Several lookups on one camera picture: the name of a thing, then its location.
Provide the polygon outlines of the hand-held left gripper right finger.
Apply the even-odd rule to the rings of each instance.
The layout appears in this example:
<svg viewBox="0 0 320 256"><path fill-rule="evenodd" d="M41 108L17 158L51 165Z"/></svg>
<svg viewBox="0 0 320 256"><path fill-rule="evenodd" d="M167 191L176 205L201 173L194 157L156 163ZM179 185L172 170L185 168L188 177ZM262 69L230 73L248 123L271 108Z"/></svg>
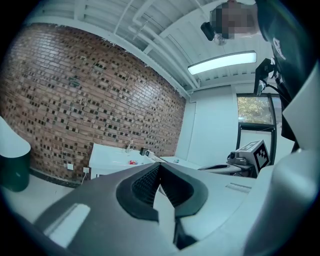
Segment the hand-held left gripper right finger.
<svg viewBox="0 0 320 256"><path fill-rule="evenodd" d="M159 184L174 208L173 244L182 250L210 235L240 206L255 182L162 163Z"/></svg>

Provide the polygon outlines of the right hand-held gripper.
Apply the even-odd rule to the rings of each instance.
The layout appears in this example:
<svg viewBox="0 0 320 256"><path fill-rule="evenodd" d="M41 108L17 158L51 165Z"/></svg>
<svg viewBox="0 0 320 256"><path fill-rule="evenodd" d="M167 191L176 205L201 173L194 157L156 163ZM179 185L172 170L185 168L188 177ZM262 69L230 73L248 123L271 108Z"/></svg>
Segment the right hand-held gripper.
<svg viewBox="0 0 320 256"><path fill-rule="evenodd" d="M227 157L228 163L215 164L199 168L214 174L234 174L241 172L241 168L254 167L256 175L261 169L270 164L270 157L264 140L254 140L239 149L232 151Z"/></svg>

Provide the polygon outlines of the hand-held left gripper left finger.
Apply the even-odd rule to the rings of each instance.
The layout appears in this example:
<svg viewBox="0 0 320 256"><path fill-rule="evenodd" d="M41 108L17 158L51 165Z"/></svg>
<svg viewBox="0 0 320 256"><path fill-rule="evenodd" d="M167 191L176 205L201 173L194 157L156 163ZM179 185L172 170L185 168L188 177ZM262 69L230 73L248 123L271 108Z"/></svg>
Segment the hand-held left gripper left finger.
<svg viewBox="0 0 320 256"><path fill-rule="evenodd" d="M60 256L173 256L178 248L154 208L161 165L139 165L87 181L35 221Z"/></svg>

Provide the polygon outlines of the white sink vanity unit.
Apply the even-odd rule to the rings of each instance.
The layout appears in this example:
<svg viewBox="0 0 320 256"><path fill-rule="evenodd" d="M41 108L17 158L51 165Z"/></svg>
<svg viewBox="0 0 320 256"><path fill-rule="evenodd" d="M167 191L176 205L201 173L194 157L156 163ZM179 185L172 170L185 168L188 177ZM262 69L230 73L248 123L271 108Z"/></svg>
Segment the white sink vanity unit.
<svg viewBox="0 0 320 256"><path fill-rule="evenodd" d="M138 161L138 164L130 165L128 164L130 160ZM156 162L156 160L146 155L140 155L139 150L131 150L129 153L126 153L126 149L124 148L95 143L88 164L90 168L90 179L93 180L99 176L110 175Z"/></svg>

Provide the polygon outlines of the black framed window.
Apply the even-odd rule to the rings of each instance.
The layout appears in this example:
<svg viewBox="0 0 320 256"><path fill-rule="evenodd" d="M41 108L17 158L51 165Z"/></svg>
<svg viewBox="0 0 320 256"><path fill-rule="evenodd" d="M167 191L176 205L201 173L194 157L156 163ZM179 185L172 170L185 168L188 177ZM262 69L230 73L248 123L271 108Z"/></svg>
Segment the black framed window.
<svg viewBox="0 0 320 256"><path fill-rule="evenodd" d="M236 148L253 140L264 140L270 163L276 161L277 142L282 131L281 101L276 94L237 95L238 134Z"/></svg>

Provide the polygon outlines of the dark green bathtub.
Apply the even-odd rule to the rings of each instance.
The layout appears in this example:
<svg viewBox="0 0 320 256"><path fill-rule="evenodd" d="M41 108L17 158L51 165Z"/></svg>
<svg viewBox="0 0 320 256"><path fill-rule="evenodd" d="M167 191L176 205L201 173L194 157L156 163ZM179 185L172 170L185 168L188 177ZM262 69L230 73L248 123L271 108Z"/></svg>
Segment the dark green bathtub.
<svg viewBox="0 0 320 256"><path fill-rule="evenodd" d="M21 192L30 181L31 145L0 116L0 185Z"/></svg>

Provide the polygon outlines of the long ceiling light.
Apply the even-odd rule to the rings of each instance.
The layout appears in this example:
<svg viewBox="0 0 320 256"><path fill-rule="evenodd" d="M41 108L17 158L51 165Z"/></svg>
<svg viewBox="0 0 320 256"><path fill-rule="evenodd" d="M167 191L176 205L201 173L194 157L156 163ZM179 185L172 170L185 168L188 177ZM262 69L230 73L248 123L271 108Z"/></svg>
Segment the long ceiling light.
<svg viewBox="0 0 320 256"><path fill-rule="evenodd" d="M257 53L254 50L251 50L210 58L190 65L187 69L191 75L196 75L214 69L235 65L252 64L256 62Z"/></svg>

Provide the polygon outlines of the person in black clothing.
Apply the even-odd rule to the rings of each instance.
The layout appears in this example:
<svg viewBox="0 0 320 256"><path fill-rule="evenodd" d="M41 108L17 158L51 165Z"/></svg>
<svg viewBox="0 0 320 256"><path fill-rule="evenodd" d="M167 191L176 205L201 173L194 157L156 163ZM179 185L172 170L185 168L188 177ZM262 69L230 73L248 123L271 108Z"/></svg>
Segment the person in black clothing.
<svg viewBox="0 0 320 256"><path fill-rule="evenodd" d="M256 0L256 4L260 32L273 51L273 78L285 110L319 59L310 19L290 0Z"/></svg>

